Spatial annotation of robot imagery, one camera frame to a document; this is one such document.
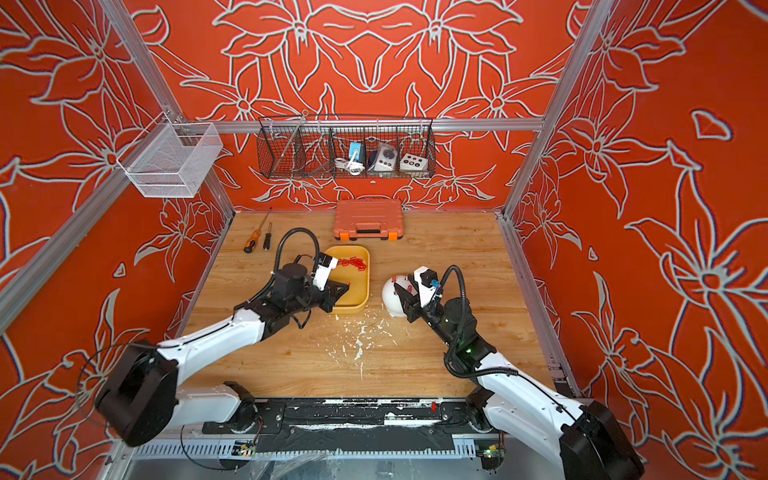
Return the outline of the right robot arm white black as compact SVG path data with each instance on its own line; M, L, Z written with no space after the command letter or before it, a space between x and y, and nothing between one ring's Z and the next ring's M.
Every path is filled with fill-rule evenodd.
M567 479L643 476L645 467L610 409L545 386L478 333L458 266L443 275L422 266L393 276L382 299L391 316L422 320L439 337L446 370L475 384L472 402L491 428L520 440Z

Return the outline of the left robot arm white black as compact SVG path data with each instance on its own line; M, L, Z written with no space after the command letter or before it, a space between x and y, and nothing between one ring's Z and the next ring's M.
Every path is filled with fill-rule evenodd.
M96 411L122 441L137 447L168 428L222 424L246 433L261 422L255 397L226 381L211 388L184 388L205 367L264 342L291 323L304 328L314 310L326 313L348 292L331 279L337 258L316 249L310 266L277 261L267 283L225 319L172 340L128 343L93 400Z

